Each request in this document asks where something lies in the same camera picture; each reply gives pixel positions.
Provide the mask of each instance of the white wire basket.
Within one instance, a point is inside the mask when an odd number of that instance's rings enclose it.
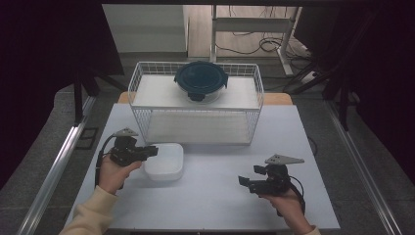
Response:
[[[128,87],[128,100],[146,144],[250,145],[263,104],[255,64],[220,64],[228,74],[214,102],[190,102],[174,82],[187,63],[140,62]]]

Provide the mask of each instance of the white bowl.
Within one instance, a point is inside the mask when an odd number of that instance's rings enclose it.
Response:
[[[147,158],[144,170],[152,180],[177,180],[183,175],[183,147],[176,143],[154,144],[158,154]]]

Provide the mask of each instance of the metal rail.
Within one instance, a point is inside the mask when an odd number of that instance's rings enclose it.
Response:
[[[61,179],[62,173],[69,161],[70,155],[75,148],[76,141],[88,120],[88,115],[94,105],[95,97],[88,97],[83,105],[83,118],[78,126],[73,126],[65,140],[58,156],[56,157],[49,173],[46,175],[36,198],[28,210],[17,234],[33,234],[42,218],[43,213],[55,192],[56,186]]]
[[[385,226],[388,234],[402,234],[396,220],[394,219],[392,210],[390,209],[388,203],[382,196],[381,191],[379,190],[375,180],[370,174],[369,169],[366,166],[366,163],[360,156],[360,153],[357,147],[354,145],[354,142],[347,131],[344,131],[339,119],[338,112],[336,110],[334,102],[325,101],[326,107],[332,117],[333,123],[337,128],[340,137],[345,143],[348,155],[350,156],[351,161],[354,164],[354,167],[357,170],[357,173],[360,176],[360,179],[363,182],[364,187],[369,195],[370,200],[375,206],[376,211],[378,212],[379,218]]]

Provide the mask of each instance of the food container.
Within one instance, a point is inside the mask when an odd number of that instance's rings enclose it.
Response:
[[[143,162],[144,170],[155,181],[177,180],[183,175],[183,147],[176,143],[154,144],[158,154]]]
[[[174,81],[190,101],[208,104],[219,98],[220,90],[227,86],[228,74],[214,63],[193,62],[181,67]]]

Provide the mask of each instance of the gray floor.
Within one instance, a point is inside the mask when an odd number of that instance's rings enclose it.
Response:
[[[197,51],[192,51],[192,53],[194,53],[194,56],[190,58],[174,57],[174,55],[169,54],[156,57],[149,54],[120,55],[125,76],[115,76],[115,79],[128,84],[134,66],[139,61],[173,62],[208,59],[206,47],[201,51],[204,54],[198,54]],[[284,76],[278,59],[275,57],[260,57],[235,58],[235,56],[223,54],[218,62],[259,64],[266,91],[280,92],[282,87],[291,79]],[[304,66],[302,64],[304,62],[297,63],[299,67]],[[97,139],[99,140],[112,105],[116,103],[120,91],[101,79],[97,78],[97,81],[101,93],[97,97],[92,116],[86,127],[98,128]],[[322,233],[388,234],[356,171],[346,145],[340,138],[326,103],[321,97],[323,88],[324,83],[299,95],[292,96],[294,104],[299,109],[305,132],[312,139],[310,146],[316,152],[315,159],[342,228],[341,230],[323,231]],[[0,192],[0,234],[16,234],[18,231],[73,125],[73,116],[73,91],[72,87],[67,87],[57,93],[55,109],[49,120],[15,174]],[[415,221],[412,219],[415,212],[414,185],[387,149],[361,120],[354,106],[350,106],[348,109],[347,121],[348,133],[390,206],[402,234],[415,234]],[[64,226],[87,167],[90,165],[92,155],[97,148],[98,141],[82,140],[77,143],[79,147],[87,147],[89,144],[92,144],[90,149],[76,149],[72,153],[35,234],[58,234]],[[108,231],[106,234],[128,234],[128,232]]]

